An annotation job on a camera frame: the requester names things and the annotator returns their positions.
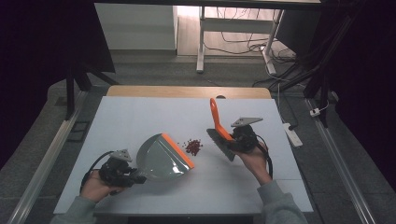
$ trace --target power strip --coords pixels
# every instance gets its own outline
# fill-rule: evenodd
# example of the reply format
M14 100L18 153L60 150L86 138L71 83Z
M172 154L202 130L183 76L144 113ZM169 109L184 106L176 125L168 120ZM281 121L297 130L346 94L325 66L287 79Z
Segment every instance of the power strip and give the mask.
M303 145L303 142L300 140L300 138L297 136L297 133L294 130L289 130L289 123L284 123L283 128L285 129L286 134L288 135L288 138L291 142L291 144L294 147L300 147Z

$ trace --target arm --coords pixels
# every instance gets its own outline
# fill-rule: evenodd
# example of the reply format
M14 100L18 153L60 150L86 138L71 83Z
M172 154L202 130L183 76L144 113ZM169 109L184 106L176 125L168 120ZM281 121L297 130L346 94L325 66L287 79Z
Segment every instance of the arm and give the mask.
M256 147L250 153L234 152L256 177L260 184L257 191L262 198L262 216L266 224L276 223L307 223L303 213L295 204L290 193L283 193L279 185L272 180L266 168L266 160Z
M92 171L81 193L75 198L67 212L63 215L55 216L51 224L95 223L96 218L93 216L93 210L96 204L114 190L123 191L123 188L106 185L100 179L99 172L96 170Z

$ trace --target orange dustpan handle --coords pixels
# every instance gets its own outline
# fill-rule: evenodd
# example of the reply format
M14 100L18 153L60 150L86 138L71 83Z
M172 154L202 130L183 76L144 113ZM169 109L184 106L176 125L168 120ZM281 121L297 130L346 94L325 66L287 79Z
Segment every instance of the orange dustpan handle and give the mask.
M233 138L220 124L218 106L216 105L216 101L213 98L210 98L210 110L212 111L213 121L215 122L215 129L218 134L224 139L232 141Z

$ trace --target gray sleeve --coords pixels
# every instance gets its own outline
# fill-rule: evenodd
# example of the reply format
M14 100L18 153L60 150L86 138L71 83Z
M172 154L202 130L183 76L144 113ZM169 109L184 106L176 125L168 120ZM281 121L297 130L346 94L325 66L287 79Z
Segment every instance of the gray sleeve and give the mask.
M96 218L93 216L93 210L96 203L77 196L70 208L63 215L55 216L50 224L91 224L95 223Z
M262 216L265 224L307 223L291 194L283 193L275 181L262 185L257 191L262 198Z

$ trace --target hand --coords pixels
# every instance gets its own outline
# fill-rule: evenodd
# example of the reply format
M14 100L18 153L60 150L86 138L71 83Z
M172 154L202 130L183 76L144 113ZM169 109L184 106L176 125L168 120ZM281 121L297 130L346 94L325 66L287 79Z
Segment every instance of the hand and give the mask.
M260 142L260 145L262 145L265 150L268 150L268 147L264 143ZM259 181L260 185L264 185L272 181L272 178L267 171L267 161L258 147L255 147L249 153L243 153L240 151L233 151L233 153L241 158L245 166Z
M82 188L79 196L89 199L93 202L99 203L112 191L123 191L125 188L111 187L106 185L99 176L99 171L91 172L90 177Z

